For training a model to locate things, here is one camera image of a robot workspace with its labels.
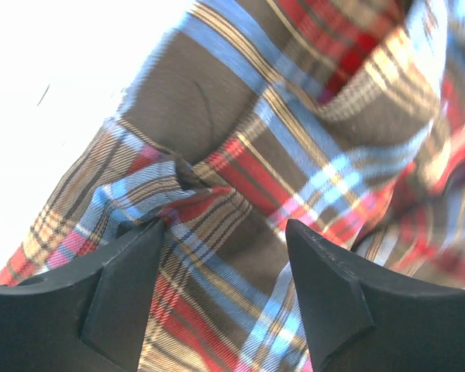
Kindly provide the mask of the red plaid long sleeve shirt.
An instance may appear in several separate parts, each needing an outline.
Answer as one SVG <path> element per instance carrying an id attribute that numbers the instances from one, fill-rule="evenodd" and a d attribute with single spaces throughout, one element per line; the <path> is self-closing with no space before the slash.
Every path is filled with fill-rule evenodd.
<path id="1" fill-rule="evenodd" d="M 164 251 L 141 371 L 308 369 L 289 219 L 465 288 L 465 1 L 196 2 L 0 284 L 151 215 Z"/>

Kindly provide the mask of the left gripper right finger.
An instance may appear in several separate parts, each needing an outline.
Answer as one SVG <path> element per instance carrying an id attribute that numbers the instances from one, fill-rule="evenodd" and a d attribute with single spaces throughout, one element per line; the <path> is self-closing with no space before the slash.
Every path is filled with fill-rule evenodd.
<path id="1" fill-rule="evenodd" d="M 395 273 L 290 220 L 286 240 L 316 371 L 465 371 L 465 290 Z"/>

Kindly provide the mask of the floral patterned table mat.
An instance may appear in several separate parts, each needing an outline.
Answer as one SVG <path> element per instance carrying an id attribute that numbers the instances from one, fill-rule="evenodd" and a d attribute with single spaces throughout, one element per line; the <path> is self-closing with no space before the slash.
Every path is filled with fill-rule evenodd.
<path id="1" fill-rule="evenodd" d="M 190 196 L 175 156 L 122 110 L 190 8 L 188 1 L 50 2 L 38 71 L 0 79 L 0 285 L 14 286 L 114 240 L 121 226 Z"/>

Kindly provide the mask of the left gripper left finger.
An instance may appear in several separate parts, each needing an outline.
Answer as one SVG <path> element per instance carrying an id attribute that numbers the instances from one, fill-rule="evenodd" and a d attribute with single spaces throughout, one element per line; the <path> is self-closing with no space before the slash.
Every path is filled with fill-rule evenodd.
<path id="1" fill-rule="evenodd" d="M 0 371 L 135 371 L 164 239 L 154 221 L 0 285 Z"/>

